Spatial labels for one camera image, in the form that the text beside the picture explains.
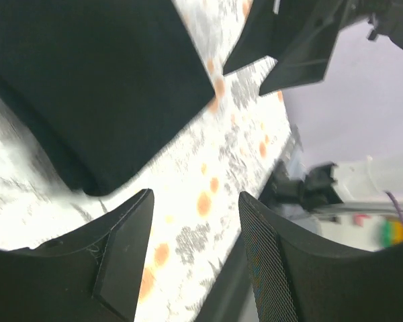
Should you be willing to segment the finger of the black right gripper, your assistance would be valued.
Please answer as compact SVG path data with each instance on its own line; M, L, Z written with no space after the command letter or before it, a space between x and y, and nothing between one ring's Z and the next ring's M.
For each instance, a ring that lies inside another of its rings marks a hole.
M240 37L223 67L224 74L237 71L266 56L278 60L302 30L309 16L308 1L254 0Z

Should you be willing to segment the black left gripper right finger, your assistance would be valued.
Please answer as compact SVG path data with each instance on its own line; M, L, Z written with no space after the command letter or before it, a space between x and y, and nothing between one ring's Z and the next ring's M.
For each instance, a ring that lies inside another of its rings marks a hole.
M246 192L238 209L261 321L403 321L403 242L377 252L338 244Z

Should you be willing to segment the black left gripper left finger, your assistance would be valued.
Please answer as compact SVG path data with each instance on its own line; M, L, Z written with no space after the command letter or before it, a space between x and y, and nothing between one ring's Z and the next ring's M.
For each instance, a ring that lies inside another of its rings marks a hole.
M133 321L154 193L35 249L0 250L0 322Z

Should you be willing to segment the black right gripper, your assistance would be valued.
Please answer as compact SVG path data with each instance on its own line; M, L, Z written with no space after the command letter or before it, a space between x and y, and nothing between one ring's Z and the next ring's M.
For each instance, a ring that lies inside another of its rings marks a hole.
M269 49L277 62L259 94L322 81L339 32L363 20L369 41L385 36L403 50L403 1L281 1Z

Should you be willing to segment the black t shirt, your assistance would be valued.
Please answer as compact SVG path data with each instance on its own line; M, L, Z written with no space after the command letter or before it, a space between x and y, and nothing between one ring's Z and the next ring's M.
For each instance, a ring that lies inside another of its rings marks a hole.
M0 1L0 97L70 189L114 192L213 96L171 1Z

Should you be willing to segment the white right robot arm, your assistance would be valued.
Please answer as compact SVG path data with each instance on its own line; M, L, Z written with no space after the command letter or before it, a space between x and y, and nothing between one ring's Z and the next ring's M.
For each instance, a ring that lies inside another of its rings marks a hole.
M388 37L403 49L403 1L254 1L242 33L224 65L231 73L264 57L275 66L260 95L319 83L325 78L339 32L362 19L372 25L369 40ZM299 204L322 217L339 213L396 215L393 196L403 189L403 157L324 164L307 173L299 191L284 203Z

